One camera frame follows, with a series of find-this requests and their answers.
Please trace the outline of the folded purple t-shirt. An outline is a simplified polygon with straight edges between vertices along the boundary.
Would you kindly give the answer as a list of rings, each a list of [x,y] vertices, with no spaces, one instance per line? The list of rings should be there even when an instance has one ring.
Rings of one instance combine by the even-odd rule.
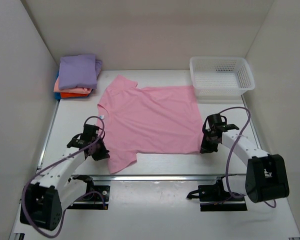
[[[58,88],[60,90],[95,89],[103,62],[95,54],[80,54],[60,58]]]

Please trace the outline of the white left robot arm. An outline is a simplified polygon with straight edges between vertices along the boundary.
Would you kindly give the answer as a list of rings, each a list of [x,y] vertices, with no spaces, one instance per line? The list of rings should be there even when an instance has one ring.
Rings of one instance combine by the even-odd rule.
[[[95,187],[91,176],[75,174],[87,158],[94,161],[109,158],[104,136],[103,127],[84,124],[83,132],[66,145],[62,162],[47,167],[31,180],[21,200],[22,224],[53,231],[63,222],[65,210],[76,201],[100,201],[106,209],[104,190]]]

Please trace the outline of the folded blue t-shirt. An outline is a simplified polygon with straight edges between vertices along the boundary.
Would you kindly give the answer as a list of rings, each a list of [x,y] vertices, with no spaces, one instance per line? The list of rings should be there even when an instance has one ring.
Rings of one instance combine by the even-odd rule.
[[[56,79],[59,77],[59,72],[57,72],[56,75]],[[60,92],[54,92],[54,97],[57,101],[59,101],[62,97],[61,97],[61,93]]]

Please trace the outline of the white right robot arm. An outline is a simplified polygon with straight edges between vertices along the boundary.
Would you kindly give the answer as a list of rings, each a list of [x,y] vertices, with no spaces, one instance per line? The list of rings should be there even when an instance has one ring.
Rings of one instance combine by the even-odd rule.
[[[229,170],[220,184],[214,187],[214,195],[219,200],[228,197],[247,196],[252,202],[260,203],[281,198],[290,194],[285,161],[279,154],[270,154],[257,147],[242,135],[243,130],[229,124],[227,118],[219,113],[209,115],[202,126],[203,139],[201,154],[218,151],[223,145],[230,151],[226,165],[230,165],[232,155],[236,155],[246,166],[245,177],[231,175]]]

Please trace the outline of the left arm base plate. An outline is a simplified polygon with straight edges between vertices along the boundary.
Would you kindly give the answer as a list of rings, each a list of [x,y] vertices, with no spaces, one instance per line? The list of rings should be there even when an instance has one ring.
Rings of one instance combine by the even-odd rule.
[[[74,202],[68,207],[69,210],[107,210],[109,208],[110,199],[110,185],[93,185],[90,190],[86,192],[98,192],[91,193],[88,196]]]

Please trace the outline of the pink t-shirt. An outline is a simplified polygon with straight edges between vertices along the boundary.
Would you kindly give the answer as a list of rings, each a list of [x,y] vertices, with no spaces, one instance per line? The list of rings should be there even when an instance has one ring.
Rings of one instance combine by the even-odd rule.
[[[200,151],[203,120],[191,85],[139,88],[136,81],[118,75],[97,108],[104,117],[111,174],[135,163],[138,153]]]

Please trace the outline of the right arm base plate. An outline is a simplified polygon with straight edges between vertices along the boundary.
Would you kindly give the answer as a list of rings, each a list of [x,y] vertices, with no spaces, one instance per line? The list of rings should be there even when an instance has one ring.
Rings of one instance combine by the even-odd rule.
[[[201,212],[245,212],[248,210],[245,198],[233,198],[225,191],[222,183],[199,185],[190,191],[188,200],[199,200]]]

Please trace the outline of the aluminium table edge rail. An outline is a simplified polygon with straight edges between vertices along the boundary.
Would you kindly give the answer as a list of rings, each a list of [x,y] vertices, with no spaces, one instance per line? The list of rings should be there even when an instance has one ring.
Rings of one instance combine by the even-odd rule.
[[[83,130],[84,121],[97,115],[97,100],[61,100],[56,107],[45,145],[42,167],[59,160],[71,138]],[[229,149],[219,145],[218,152],[209,154],[137,154],[137,162],[110,174],[106,160],[88,158],[76,175],[90,175],[100,181],[196,181],[214,179],[226,171]]]

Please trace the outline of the folded salmon t-shirt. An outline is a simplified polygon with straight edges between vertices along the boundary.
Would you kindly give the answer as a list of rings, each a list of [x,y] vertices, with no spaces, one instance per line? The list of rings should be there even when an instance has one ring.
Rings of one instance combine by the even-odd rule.
[[[93,90],[92,88],[84,88],[84,87],[60,89],[59,77],[57,77],[53,88],[54,93],[71,93],[71,94],[90,94],[92,90]]]

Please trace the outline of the white plastic basket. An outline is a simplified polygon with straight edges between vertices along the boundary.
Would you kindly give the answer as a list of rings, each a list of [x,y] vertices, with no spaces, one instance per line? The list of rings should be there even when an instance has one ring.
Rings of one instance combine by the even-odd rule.
[[[200,99],[236,98],[255,89],[255,80],[242,57],[194,56],[189,70],[195,95]]]

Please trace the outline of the folded orange t-shirt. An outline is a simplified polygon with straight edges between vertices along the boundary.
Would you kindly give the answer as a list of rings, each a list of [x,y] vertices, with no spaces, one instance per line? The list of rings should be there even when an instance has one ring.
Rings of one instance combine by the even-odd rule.
[[[60,98],[61,99],[68,99],[68,98],[86,98],[90,95],[90,93],[74,93],[74,92],[61,92]]]

